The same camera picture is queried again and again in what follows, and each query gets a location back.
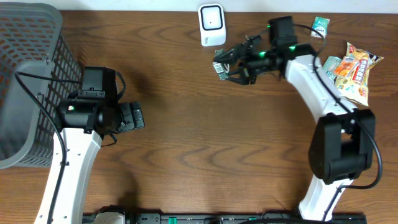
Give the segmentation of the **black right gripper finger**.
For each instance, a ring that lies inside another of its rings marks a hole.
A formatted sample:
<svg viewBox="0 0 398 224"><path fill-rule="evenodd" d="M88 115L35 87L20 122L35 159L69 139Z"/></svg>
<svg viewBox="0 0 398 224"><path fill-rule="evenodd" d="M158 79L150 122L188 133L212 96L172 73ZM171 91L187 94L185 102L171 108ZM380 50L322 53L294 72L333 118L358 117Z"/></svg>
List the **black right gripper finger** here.
<svg viewBox="0 0 398 224"><path fill-rule="evenodd" d="M244 60L247 57L248 46L246 44L236 44L229 50L215 55L213 62L236 64L239 60Z"/></svg>
<svg viewBox="0 0 398 224"><path fill-rule="evenodd" d="M246 76L244 67L238 67L235 70L230 70L228 72L227 80L239 85L249 85L249 78Z"/></svg>

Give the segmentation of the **roll of tape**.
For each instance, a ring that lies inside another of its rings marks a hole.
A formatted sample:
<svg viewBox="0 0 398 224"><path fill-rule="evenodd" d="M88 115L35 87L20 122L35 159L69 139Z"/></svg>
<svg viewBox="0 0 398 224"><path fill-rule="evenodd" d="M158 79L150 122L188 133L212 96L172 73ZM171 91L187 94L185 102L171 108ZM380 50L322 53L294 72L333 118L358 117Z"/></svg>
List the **roll of tape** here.
<svg viewBox="0 0 398 224"><path fill-rule="evenodd" d="M230 64L215 61L217 56L221 55L223 52L224 49L215 50L215 56L213 58L213 68L218 74L220 80L227 80L229 78Z"/></svg>

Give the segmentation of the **small green wipes pack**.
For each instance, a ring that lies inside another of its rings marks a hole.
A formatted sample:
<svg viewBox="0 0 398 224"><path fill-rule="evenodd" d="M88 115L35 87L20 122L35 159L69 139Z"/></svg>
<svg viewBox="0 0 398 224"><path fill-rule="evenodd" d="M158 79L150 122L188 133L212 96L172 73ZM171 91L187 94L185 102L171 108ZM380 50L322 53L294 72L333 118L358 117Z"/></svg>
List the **small green wipes pack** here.
<svg viewBox="0 0 398 224"><path fill-rule="evenodd" d="M325 38L329 23L330 19L317 16L313 22L312 29L314 30L311 31L310 36L316 38Z"/></svg>

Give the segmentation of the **green wet wipes pack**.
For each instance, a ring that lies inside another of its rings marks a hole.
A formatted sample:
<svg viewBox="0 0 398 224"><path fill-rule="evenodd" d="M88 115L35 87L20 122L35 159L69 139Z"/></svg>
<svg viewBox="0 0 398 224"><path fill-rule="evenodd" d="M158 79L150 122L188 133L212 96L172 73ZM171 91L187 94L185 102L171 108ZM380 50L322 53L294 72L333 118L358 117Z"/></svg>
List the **green wet wipes pack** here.
<svg viewBox="0 0 398 224"><path fill-rule="evenodd" d="M336 80L336 75L334 74L335 68L341 63L342 59L335 57L335 56L329 56L325 63L323 64L323 69L328 76L328 78L332 81L335 82Z"/></svg>

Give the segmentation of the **orange tissue pack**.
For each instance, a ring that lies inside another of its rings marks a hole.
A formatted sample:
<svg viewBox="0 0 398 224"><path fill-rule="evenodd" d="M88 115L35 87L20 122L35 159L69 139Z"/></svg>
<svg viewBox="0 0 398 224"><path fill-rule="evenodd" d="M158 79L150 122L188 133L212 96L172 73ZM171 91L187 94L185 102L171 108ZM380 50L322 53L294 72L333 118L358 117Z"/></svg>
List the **orange tissue pack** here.
<svg viewBox="0 0 398 224"><path fill-rule="evenodd" d="M356 59L354 57L344 56L342 61L333 70L333 74L340 78L349 78L354 68L361 63L367 68L368 59L366 57Z"/></svg>

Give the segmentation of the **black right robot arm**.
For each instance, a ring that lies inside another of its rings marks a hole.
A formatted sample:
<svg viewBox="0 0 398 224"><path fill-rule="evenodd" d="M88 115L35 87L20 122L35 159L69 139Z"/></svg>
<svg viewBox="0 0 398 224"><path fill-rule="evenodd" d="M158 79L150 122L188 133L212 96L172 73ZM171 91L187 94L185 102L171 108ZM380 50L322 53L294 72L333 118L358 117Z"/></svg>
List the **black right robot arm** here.
<svg viewBox="0 0 398 224"><path fill-rule="evenodd" d="M279 71L303 98L316 128L308 152L313 172L310 186L299 203L304 220L327 222L341 194L368 170L377 150L375 117L360 110L335 89L318 54L310 44L295 37L271 41L271 49L258 51L260 36L252 36L229 50L215 51L213 67L220 79L249 85L265 72Z"/></svg>

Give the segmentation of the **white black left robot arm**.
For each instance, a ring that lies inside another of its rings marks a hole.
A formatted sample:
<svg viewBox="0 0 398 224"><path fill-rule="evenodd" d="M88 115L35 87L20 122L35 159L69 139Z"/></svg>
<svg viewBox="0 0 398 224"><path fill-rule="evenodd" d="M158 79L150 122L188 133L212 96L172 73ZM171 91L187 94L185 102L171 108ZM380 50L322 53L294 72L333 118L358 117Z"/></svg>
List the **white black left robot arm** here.
<svg viewBox="0 0 398 224"><path fill-rule="evenodd" d="M36 223L82 223L90 173L106 135L145 126L140 103L66 99L56 109L53 158Z"/></svg>

